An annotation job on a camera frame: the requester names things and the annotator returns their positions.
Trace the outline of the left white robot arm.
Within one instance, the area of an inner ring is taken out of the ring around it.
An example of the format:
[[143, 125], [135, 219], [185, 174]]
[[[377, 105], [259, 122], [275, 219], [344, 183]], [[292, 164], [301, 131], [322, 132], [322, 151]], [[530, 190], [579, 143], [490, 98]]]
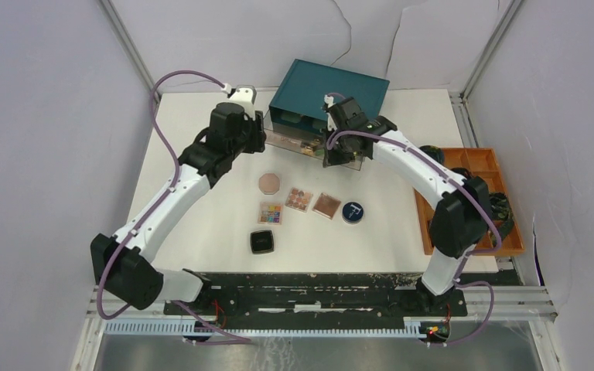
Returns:
[[180, 300], [192, 313], [207, 312], [212, 293], [198, 274], [153, 267], [159, 248], [186, 212], [228, 173], [242, 153], [265, 150], [263, 114], [253, 107], [223, 102], [210, 122], [176, 159], [166, 185], [128, 224], [112, 236], [99, 233], [90, 243], [97, 296], [108, 292], [126, 308], [146, 309], [157, 300]]

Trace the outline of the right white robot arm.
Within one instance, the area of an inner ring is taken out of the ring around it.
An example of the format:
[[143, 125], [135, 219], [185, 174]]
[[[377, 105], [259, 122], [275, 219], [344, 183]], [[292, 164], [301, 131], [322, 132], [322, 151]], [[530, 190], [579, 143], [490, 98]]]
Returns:
[[322, 109], [327, 116], [324, 166], [348, 163], [356, 155], [374, 160], [409, 182], [433, 209], [428, 230], [434, 251], [415, 303], [425, 315], [438, 314], [476, 245], [487, 233], [499, 234], [487, 183], [446, 168], [411, 143], [392, 121], [368, 118], [352, 97], [336, 100], [327, 94]]

